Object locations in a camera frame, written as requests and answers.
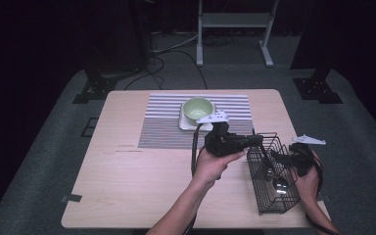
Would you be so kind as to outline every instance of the forearm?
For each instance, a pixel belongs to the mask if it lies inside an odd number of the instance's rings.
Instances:
[[[340,233],[338,229],[335,227],[335,225],[329,220],[328,216],[323,212],[323,210],[320,208],[319,204],[316,202],[306,204],[303,203],[304,209],[309,216],[309,218],[316,224],[319,224],[322,227],[325,227],[329,230],[332,230],[336,233]],[[328,234],[321,230],[316,229],[317,234]]]
[[[147,234],[179,235],[184,232],[200,207],[210,185],[192,180],[170,210]]]

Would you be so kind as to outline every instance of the fingers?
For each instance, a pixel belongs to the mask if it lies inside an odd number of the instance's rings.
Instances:
[[[246,152],[241,151],[241,152],[238,152],[238,153],[235,153],[235,154],[232,154],[232,155],[228,155],[228,156],[222,157],[221,159],[228,165],[229,163],[234,162],[234,161],[240,159],[245,154],[246,154]]]

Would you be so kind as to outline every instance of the white plate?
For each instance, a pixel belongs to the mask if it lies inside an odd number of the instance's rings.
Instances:
[[[181,105],[181,109],[179,111],[179,128],[183,129],[183,130],[196,130],[197,129],[197,125],[193,125],[189,122],[188,118],[184,115],[184,112],[182,111],[182,106]],[[215,105],[212,104],[212,112],[215,113]],[[204,123],[201,127],[200,127],[200,131],[210,131],[212,130],[212,124],[211,123]]]

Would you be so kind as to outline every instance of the gray carpet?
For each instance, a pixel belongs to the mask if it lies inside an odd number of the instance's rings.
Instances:
[[[156,47],[164,48],[184,37],[159,35],[155,39]],[[312,149],[325,166],[321,193],[330,199],[326,207],[333,222],[344,234],[376,234],[376,122],[359,102],[351,85],[331,71],[327,82],[344,104],[303,101],[292,78],[310,76],[313,70],[289,70],[299,37],[271,37],[273,69],[264,65],[255,37],[234,39],[229,45],[205,48],[201,71],[208,89],[278,90],[298,135],[306,134],[327,142],[326,146]],[[177,50],[195,58],[192,44]],[[155,77],[141,78],[127,89],[205,89],[198,69],[188,56],[172,52],[158,57],[164,60],[164,68]],[[159,59],[152,59],[148,69],[155,71],[161,65]],[[123,89],[143,74],[120,80],[117,89]],[[61,199],[71,192],[90,142],[90,138],[81,137],[81,132],[90,118],[99,116],[104,104],[103,101],[71,103],[86,80],[83,71],[71,78],[42,126],[0,204],[0,234],[132,234],[132,230],[66,229],[61,225],[66,207]],[[314,234],[314,230],[276,229],[264,230],[264,233]]]

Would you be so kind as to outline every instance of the wooden table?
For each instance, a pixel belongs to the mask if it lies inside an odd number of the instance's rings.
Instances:
[[[63,226],[149,228],[188,185],[191,150],[138,148],[148,101],[154,93],[246,95],[256,132],[277,132],[286,145],[296,136],[276,90],[113,91],[71,192],[82,198],[80,202],[68,202]],[[327,212],[323,202],[319,204]],[[196,228],[308,226],[300,204],[284,214],[259,215],[245,157],[232,163],[210,189],[195,223]]]

